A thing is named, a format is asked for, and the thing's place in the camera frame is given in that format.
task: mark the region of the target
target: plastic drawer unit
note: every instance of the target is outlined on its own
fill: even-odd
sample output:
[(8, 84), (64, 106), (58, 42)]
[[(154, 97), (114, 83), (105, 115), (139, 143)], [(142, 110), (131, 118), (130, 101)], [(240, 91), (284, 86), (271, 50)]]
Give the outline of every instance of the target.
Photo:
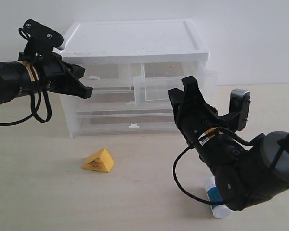
[(60, 95), (72, 137), (178, 132), (168, 90), (193, 75), (211, 102), (217, 80), (192, 20), (77, 22), (65, 34), (63, 60), (86, 68), (89, 99)]

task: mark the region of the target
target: table surface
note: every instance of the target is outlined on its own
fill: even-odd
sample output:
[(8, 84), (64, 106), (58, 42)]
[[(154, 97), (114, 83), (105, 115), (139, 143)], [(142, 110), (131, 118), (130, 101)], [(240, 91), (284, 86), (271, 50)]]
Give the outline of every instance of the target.
[[(220, 86), (214, 106), (227, 113), (233, 88), (250, 91), (249, 121), (240, 136), (289, 131), (289, 84)], [(210, 207), (185, 196), (172, 164), (186, 147), (177, 134), (72, 139), (57, 95), (53, 118), (0, 127), (0, 231), (271, 230), (289, 231), (289, 190), (270, 202), (215, 219)], [(29, 113), (29, 99), (0, 107), (0, 122)], [(81, 169), (84, 159), (107, 148), (115, 160), (108, 174)], [(177, 169), (182, 185), (206, 198), (210, 176), (195, 150)]]

